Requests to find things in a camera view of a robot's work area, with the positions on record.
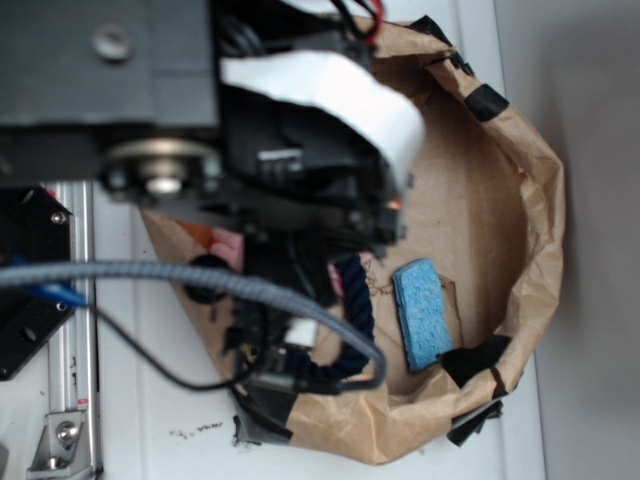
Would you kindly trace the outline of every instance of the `pink object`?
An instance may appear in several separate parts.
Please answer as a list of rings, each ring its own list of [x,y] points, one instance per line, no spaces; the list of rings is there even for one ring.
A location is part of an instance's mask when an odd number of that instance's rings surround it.
[[[213,239],[214,242],[209,253],[227,262],[234,272],[242,272],[244,267],[244,236],[215,227],[213,228]]]

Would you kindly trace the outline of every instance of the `white wall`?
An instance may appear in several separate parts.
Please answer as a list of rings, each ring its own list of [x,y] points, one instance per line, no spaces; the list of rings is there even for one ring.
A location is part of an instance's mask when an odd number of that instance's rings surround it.
[[[567,166],[564,292],[537,352],[547,475],[640,478],[640,2],[496,11],[507,95]]]

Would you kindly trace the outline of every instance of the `black tape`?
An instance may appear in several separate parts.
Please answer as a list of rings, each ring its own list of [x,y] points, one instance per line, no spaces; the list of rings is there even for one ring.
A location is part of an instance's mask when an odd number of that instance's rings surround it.
[[[425,15],[420,20],[416,20],[411,25],[409,25],[411,30],[415,30],[416,32],[424,33],[425,35],[431,35],[432,37],[437,38],[441,42],[446,43],[450,47],[453,47],[453,44],[449,41],[447,36],[444,34],[440,25],[433,21],[431,17]]]
[[[411,30],[415,30],[416,32],[424,33],[425,35],[431,35],[432,37],[437,38],[441,42],[446,43],[450,47],[453,47],[453,44],[444,34],[442,29],[440,28],[440,25],[438,25],[428,15],[425,15],[420,20],[413,22],[411,25],[409,25],[408,28],[410,28]],[[453,65],[456,68],[461,68],[469,76],[474,75],[473,68],[471,68],[471,65],[469,65],[467,62],[464,61],[464,58],[462,58],[462,55],[460,55],[460,52],[456,51],[453,54],[451,54],[448,58],[449,60],[451,60],[451,63],[453,63]]]
[[[509,106],[507,99],[487,84],[471,92],[464,103],[479,122],[493,120]]]
[[[476,348],[458,348],[440,355],[439,360],[460,388],[482,370],[492,368],[511,343],[511,338],[493,335]]]
[[[472,412],[473,416],[463,415],[454,419],[453,429],[447,433],[447,438],[454,445],[461,447],[473,433],[480,433],[484,422],[491,418],[502,416],[502,402],[490,402]]]

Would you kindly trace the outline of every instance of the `bolt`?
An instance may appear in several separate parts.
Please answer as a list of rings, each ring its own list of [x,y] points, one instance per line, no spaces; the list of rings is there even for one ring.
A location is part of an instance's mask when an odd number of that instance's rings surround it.
[[[180,193],[182,181],[175,177],[155,177],[147,180],[146,188],[155,196],[171,196]]]
[[[122,62],[133,54],[133,41],[120,25],[107,24],[93,35],[93,48],[104,60]]]
[[[49,457],[46,460],[45,466],[47,470],[58,470],[61,467],[60,457]]]
[[[64,225],[67,221],[67,216],[64,212],[56,212],[51,215],[51,223],[54,225]]]
[[[62,444],[72,444],[78,438],[80,431],[73,422],[62,422],[56,429],[58,441]]]

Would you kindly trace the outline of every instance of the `black bracket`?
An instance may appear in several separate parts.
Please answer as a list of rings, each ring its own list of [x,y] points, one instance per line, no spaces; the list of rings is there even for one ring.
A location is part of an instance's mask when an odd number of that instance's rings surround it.
[[[0,262],[68,261],[71,219],[42,187],[0,190]],[[11,380],[71,314],[24,290],[0,291],[0,381]]]

